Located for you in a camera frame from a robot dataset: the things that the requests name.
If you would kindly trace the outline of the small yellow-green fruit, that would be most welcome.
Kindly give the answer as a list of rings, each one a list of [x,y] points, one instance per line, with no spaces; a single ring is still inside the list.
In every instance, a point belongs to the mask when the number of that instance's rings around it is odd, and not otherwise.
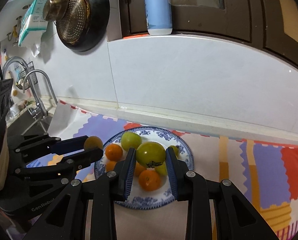
[[[103,149],[102,140],[97,136],[88,137],[84,142],[84,150],[88,151],[96,148]]]

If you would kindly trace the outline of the small green fruit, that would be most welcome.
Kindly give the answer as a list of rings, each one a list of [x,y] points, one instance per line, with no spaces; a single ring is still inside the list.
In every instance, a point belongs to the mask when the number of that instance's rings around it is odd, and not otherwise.
[[[170,148],[173,149],[174,154],[176,155],[177,158],[179,158],[179,147],[171,145]]]

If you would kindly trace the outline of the blue white lotion bottle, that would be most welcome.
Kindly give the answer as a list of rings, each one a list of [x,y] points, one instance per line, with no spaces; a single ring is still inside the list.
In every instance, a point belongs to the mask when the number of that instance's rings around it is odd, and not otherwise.
[[[146,26],[151,36],[172,33],[171,0],[144,0]]]

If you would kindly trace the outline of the green apple with stem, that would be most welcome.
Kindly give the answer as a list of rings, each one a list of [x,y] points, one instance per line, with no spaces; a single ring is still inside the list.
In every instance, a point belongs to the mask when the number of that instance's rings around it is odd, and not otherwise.
[[[156,166],[154,169],[161,176],[167,176],[167,168],[165,162],[163,162],[160,166]]]

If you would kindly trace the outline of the chrome kitchen faucet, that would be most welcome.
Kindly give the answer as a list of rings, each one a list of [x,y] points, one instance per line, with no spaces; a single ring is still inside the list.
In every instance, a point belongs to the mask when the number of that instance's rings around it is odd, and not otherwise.
[[[58,99],[56,97],[55,91],[53,89],[53,86],[51,84],[49,76],[46,74],[45,71],[40,70],[40,69],[34,69],[34,70],[25,70],[25,77],[24,77],[24,83],[27,81],[29,82],[30,89],[32,91],[35,103],[36,103],[36,108],[33,110],[33,115],[36,116],[37,114],[41,114],[42,117],[47,117],[48,116],[48,111],[46,110],[46,107],[41,99],[40,95],[40,90],[37,88],[37,85],[33,82],[32,77],[34,74],[39,73],[42,74],[45,77],[45,80],[49,86],[50,93],[52,95],[52,98],[55,102],[55,104],[58,104]]]

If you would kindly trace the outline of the black frying pan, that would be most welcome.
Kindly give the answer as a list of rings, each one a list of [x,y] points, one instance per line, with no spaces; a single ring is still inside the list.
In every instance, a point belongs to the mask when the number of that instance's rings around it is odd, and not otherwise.
[[[76,45],[61,42],[69,49],[76,52],[85,52],[93,49],[102,40],[110,15],[109,0],[86,0],[89,5],[89,21],[87,31]]]

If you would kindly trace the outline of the blue patterned white plate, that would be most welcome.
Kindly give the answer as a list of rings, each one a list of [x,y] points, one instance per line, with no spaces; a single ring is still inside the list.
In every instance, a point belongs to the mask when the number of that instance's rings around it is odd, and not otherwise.
[[[154,141],[161,144],[165,149],[169,146],[176,146],[179,149],[178,159],[186,162],[190,170],[194,169],[193,154],[189,146],[175,132],[151,126],[136,127],[128,131],[138,134],[142,142]],[[154,178],[159,177],[160,187],[154,187],[152,191],[145,191],[138,182],[142,172],[152,174]],[[126,201],[116,203],[130,209],[149,210],[165,206],[173,201],[174,196],[171,192],[165,165],[158,168],[144,168],[137,164],[130,195]]]

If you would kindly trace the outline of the teal white plastic package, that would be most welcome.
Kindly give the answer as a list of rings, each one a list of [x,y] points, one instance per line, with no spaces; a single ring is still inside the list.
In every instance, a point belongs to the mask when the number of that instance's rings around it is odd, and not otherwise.
[[[42,35],[46,32],[48,21],[43,18],[43,9],[47,0],[33,0],[20,25],[18,38],[19,47],[32,47],[41,42]]]

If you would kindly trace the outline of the small orange tangerine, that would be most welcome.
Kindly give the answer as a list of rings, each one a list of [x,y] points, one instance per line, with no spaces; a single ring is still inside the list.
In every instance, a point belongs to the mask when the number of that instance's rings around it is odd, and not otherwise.
[[[116,164],[117,162],[112,160],[106,163],[106,172],[113,171]]]

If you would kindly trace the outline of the brass perforated strainer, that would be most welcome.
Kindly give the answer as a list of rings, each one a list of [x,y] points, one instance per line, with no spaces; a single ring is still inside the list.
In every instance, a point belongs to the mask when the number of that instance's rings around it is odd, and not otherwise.
[[[86,0],[47,0],[43,19],[55,22],[60,39],[76,45],[87,31],[89,5]]]

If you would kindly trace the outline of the large green apple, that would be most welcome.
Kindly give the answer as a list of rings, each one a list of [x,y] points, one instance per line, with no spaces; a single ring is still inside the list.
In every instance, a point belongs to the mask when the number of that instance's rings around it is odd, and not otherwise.
[[[166,160],[166,151],[160,143],[147,141],[137,148],[136,159],[143,167],[155,168]]]

